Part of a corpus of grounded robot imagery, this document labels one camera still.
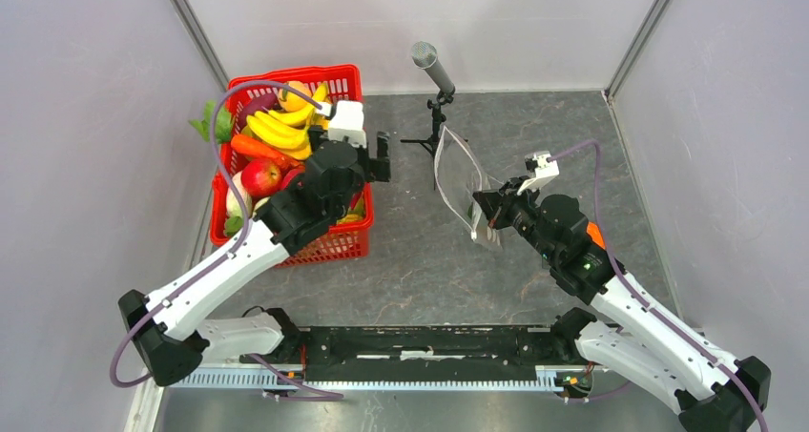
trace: white bracket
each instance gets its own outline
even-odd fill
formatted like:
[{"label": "white bracket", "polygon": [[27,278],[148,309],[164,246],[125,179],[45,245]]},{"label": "white bracket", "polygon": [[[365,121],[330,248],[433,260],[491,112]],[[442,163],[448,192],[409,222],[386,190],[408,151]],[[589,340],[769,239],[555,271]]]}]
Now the white bracket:
[{"label": "white bracket", "polygon": [[202,352],[202,363],[225,363],[240,354],[270,354],[283,339],[280,325],[266,313],[249,318],[204,320],[197,331],[211,342]]},{"label": "white bracket", "polygon": [[[326,109],[331,111],[331,107],[325,105],[321,111],[325,112]],[[329,120],[329,128],[326,131],[328,139],[346,141],[355,148],[367,148],[368,140],[363,130],[365,121],[363,104],[359,101],[340,100],[334,105],[333,113],[334,117]]]},{"label": "white bracket", "polygon": [[550,153],[548,151],[538,151],[526,155],[526,168],[529,170],[531,178],[523,181],[517,195],[521,195],[526,190],[538,191],[543,186],[559,176],[559,164],[556,161],[548,162]]}]

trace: green vegetable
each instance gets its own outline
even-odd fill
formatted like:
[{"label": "green vegetable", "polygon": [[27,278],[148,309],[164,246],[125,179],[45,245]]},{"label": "green vegetable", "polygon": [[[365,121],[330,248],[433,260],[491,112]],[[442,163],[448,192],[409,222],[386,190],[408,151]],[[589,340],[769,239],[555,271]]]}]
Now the green vegetable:
[{"label": "green vegetable", "polygon": [[[208,100],[205,103],[205,117],[202,120],[193,119],[188,123],[194,127],[195,130],[202,136],[202,139],[208,141],[208,126],[211,125],[211,115],[214,114],[214,108],[217,102]],[[230,141],[231,133],[233,132],[233,116],[227,110],[222,108],[217,114],[217,129],[214,132],[214,137],[217,139],[217,144],[226,143]]]},{"label": "green vegetable", "polygon": [[239,216],[228,217],[225,220],[225,236],[232,237],[236,234],[239,230],[241,230],[241,226],[244,225],[244,221]]}]

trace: metal track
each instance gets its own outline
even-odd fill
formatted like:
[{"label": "metal track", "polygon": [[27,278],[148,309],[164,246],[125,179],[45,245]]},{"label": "metal track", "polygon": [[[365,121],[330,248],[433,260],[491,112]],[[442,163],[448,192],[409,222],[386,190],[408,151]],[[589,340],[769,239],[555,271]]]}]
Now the metal track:
[{"label": "metal track", "polygon": [[[554,384],[556,372],[536,371],[536,381],[308,381],[307,386],[338,391],[507,391],[561,392]],[[263,367],[200,367],[172,387],[216,389],[296,390],[282,384]]]},{"label": "metal track", "polygon": [[205,31],[199,24],[199,19],[197,19],[197,15],[194,14],[191,4],[188,2],[188,0],[171,0],[171,2],[172,5],[174,5],[180,20],[182,20],[183,25],[185,25],[185,29],[191,36],[191,39],[194,40],[194,44],[197,45],[199,53],[202,55],[202,58],[205,59],[205,63],[208,65],[208,68],[211,70],[214,78],[217,80],[223,90],[227,89],[228,81],[230,79],[222,66],[222,62],[219,61],[219,57],[217,57],[214,47],[208,40],[208,36],[205,35]]},{"label": "metal track", "polygon": [[663,16],[663,13],[671,2],[672,0],[654,0],[652,3],[652,7],[649,9],[649,12],[647,12],[643,23],[640,25],[640,29],[638,29],[630,47],[627,49],[627,53],[624,55],[623,60],[621,60],[620,65],[618,65],[618,70],[615,72],[610,84],[604,91],[608,101],[611,101],[618,91],[620,91],[638,55],[643,51],[646,42],[649,40],[649,36],[657,27],[657,22],[660,21],[660,17]]}]

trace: microphone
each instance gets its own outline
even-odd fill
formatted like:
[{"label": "microphone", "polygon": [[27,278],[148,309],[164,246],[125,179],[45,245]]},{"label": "microphone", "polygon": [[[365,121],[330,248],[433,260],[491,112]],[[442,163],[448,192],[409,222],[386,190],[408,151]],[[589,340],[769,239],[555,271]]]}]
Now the microphone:
[{"label": "microphone", "polygon": [[445,95],[455,93],[455,84],[452,84],[452,81],[449,80],[449,76],[446,75],[444,67],[442,67],[441,62],[438,61],[438,53],[435,51],[433,45],[419,41],[410,48],[410,55],[413,57],[413,63],[430,76],[432,82],[438,86],[441,92]]}]

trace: gray floor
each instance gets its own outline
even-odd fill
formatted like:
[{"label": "gray floor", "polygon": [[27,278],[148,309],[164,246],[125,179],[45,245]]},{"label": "gray floor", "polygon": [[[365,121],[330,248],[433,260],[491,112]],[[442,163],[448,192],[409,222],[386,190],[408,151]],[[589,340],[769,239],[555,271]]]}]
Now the gray floor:
[{"label": "gray floor", "polygon": [[[491,253],[468,238],[432,189],[429,155],[400,138],[426,137],[425,95],[369,96],[365,125],[391,133],[394,177],[373,185],[371,253],[261,274],[223,303],[215,318],[252,305],[284,308],[298,325],[551,323],[578,305],[513,230]],[[600,93],[461,94],[445,108],[447,126],[469,140],[487,172],[523,175],[523,155],[559,152],[591,137],[604,152],[604,230],[619,259],[663,304],[673,301],[615,127]],[[591,216],[593,153],[560,162],[548,194],[579,197]]]},{"label": "gray floor", "polygon": [[[366,98],[369,131],[392,134],[394,179],[373,188],[376,223],[371,254],[362,259],[271,270],[223,303],[215,318],[239,316],[252,305],[283,307],[298,325],[552,323],[576,299],[543,270],[513,231],[505,252],[473,244],[432,189],[424,137],[424,95]],[[604,230],[618,256],[662,303],[672,305],[649,227],[641,211],[618,135],[599,93],[461,94],[446,109],[447,125],[469,139],[490,175],[525,172],[522,157],[561,151],[591,137],[604,150]],[[592,215],[593,155],[560,164],[546,190],[578,196]],[[602,379],[596,390],[620,380]],[[168,389],[156,430],[681,430],[676,416],[637,387],[608,401],[565,407],[549,394],[348,393],[338,404],[275,404],[254,392]]]},{"label": "gray floor", "polygon": [[[599,374],[596,394],[622,383]],[[256,392],[166,391],[155,432],[678,432],[662,402],[636,386],[568,405],[549,393],[347,392],[339,403],[277,403]]]}]

